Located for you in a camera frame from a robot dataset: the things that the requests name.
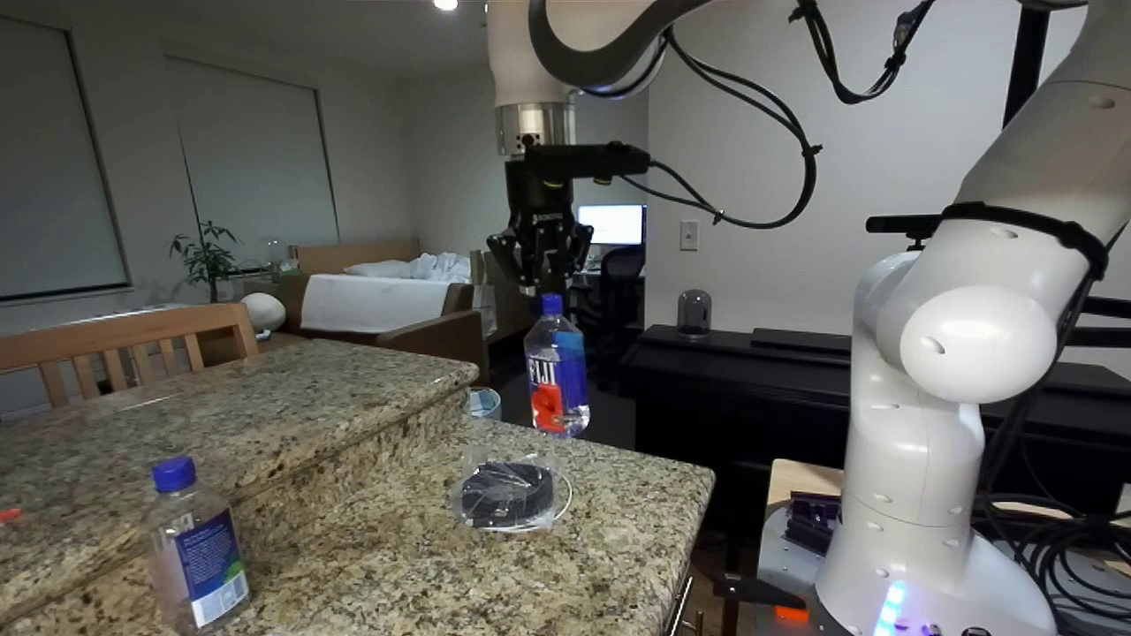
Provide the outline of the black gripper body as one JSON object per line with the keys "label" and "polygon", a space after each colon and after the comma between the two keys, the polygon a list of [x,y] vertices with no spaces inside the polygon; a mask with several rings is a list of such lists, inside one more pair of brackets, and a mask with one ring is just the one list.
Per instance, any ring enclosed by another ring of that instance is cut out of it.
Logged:
{"label": "black gripper body", "polygon": [[510,162],[505,196],[510,221],[488,237],[498,268],[524,294],[563,294],[590,247],[590,228],[572,215],[572,175]]}

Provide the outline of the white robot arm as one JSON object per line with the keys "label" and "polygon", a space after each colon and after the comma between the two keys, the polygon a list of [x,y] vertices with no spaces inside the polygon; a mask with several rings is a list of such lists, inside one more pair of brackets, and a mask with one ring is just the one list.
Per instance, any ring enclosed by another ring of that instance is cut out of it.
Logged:
{"label": "white robot arm", "polygon": [[[557,288],[587,249],[568,191],[645,167],[578,143],[572,94],[644,70],[705,0],[482,0],[510,226],[494,259]],[[1039,581],[971,528],[984,402],[1044,379],[1084,288],[1131,221],[1131,0],[1073,0],[1060,65],[936,215],[924,247],[856,288],[841,526],[817,617],[844,636],[1056,636]]]}

